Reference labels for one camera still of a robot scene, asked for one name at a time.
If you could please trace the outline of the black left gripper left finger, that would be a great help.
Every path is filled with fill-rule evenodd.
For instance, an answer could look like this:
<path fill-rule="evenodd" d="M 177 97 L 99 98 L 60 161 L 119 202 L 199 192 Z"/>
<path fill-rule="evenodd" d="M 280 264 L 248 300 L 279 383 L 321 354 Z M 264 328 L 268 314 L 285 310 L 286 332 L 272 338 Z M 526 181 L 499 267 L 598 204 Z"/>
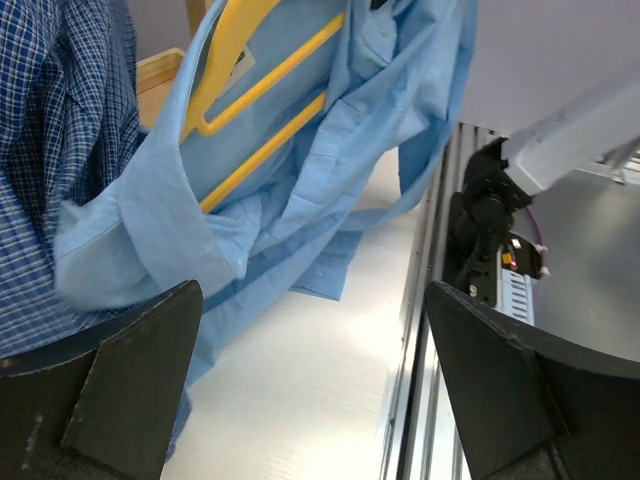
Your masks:
<path fill-rule="evenodd" d="M 187 281 L 101 324 L 63 448 L 125 479 L 160 477 L 202 306 L 199 284 Z"/>

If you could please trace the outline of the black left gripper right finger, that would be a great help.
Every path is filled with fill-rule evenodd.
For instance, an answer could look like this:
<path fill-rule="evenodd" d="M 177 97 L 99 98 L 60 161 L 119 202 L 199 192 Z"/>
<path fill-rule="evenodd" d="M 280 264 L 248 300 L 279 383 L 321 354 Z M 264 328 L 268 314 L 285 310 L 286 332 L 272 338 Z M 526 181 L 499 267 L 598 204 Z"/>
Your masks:
<path fill-rule="evenodd" d="M 438 352 L 472 478 L 489 479 L 567 434 L 537 355 L 532 327 L 444 283 Z"/>

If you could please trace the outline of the light blue shirt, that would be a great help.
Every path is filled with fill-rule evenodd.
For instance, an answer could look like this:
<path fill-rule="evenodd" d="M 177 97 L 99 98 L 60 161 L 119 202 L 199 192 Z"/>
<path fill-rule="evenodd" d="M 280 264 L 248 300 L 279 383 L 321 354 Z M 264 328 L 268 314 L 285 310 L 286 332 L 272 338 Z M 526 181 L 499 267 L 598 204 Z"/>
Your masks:
<path fill-rule="evenodd" d="M 83 312 L 197 281 L 205 298 L 187 380 L 290 290 L 338 299 L 363 232 L 421 199 L 457 120 L 475 47 L 474 1 L 345 1 L 321 117 L 300 137 L 282 208 L 197 215 L 179 136 L 188 50 L 156 124 L 119 177 L 61 205 L 60 295 Z"/>

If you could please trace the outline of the yellow hanger of blue shirt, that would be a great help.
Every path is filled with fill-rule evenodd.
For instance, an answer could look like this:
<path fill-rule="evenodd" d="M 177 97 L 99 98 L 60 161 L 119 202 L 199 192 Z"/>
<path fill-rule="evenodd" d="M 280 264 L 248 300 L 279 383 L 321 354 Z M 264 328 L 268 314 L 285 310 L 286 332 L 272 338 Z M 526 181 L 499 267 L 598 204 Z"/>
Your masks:
<path fill-rule="evenodd" d="M 321 117 L 345 1 L 216 1 L 194 37 L 179 152 L 197 215 L 273 211 Z"/>

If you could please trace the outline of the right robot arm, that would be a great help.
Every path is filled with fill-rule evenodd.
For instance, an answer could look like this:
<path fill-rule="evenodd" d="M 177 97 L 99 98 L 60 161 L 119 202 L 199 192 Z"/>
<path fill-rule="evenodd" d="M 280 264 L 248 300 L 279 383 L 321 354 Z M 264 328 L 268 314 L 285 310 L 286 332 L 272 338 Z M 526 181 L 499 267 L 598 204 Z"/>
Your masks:
<path fill-rule="evenodd" d="M 639 150 L 639 70 L 593 87 L 538 122 L 499 137 L 470 158 L 449 233 L 460 267 L 452 285 L 467 289 L 472 265 L 493 257 L 515 212 L 588 161 L 603 159 L 615 181 Z"/>

